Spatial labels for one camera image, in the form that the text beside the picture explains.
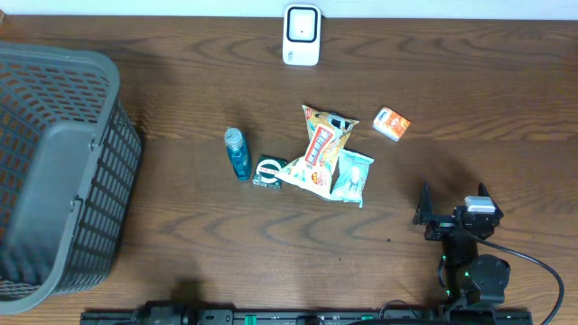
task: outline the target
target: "white wall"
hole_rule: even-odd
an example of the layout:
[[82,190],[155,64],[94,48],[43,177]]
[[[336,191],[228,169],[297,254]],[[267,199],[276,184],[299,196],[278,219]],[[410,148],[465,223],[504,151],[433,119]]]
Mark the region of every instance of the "white wall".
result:
[[578,20],[578,0],[1,0],[7,14],[281,17],[288,4],[326,17]]

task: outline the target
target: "bottle cap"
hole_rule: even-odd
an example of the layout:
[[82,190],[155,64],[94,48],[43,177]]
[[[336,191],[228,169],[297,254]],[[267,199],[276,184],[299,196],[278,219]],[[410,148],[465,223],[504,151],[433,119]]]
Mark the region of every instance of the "bottle cap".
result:
[[243,146],[243,134],[237,128],[230,127],[225,133],[225,144],[231,149]]

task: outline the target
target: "plastic bag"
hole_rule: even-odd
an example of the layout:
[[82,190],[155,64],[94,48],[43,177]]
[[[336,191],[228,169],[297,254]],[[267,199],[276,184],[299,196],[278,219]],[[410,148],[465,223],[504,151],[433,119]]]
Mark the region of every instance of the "plastic bag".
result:
[[318,112],[305,105],[303,111],[310,140],[307,151],[304,156],[288,163],[276,178],[329,200],[331,176],[339,159],[339,151],[359,121]]
[[335,182],[331,200],[344,202],[359,202],[363,207],[363,188],[368,180],[369,166],[373,159],[363,154],[353,153],[346,149],[340,150],[340,177]]

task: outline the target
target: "white device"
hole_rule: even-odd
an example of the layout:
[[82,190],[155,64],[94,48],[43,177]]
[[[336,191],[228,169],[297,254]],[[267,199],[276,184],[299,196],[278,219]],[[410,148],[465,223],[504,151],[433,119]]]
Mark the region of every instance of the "white device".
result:
[[469,212],[494,213],[496,205],[489,197],[469,196],[466,197],[466,208]]
[[322,12],[314,5],[289,5],[285,9],[283,61],[312,66],[319,61]]

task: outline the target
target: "green package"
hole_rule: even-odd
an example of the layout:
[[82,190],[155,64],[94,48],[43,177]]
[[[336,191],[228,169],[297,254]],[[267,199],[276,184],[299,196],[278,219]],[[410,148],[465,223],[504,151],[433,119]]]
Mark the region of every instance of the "green package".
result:
[[267,187],[269,189],[281,190],[281,180],[275,176],[281,169],[287,165],[287,161],[271,157],[259,157],[259,163],[256,165],[253,184]]

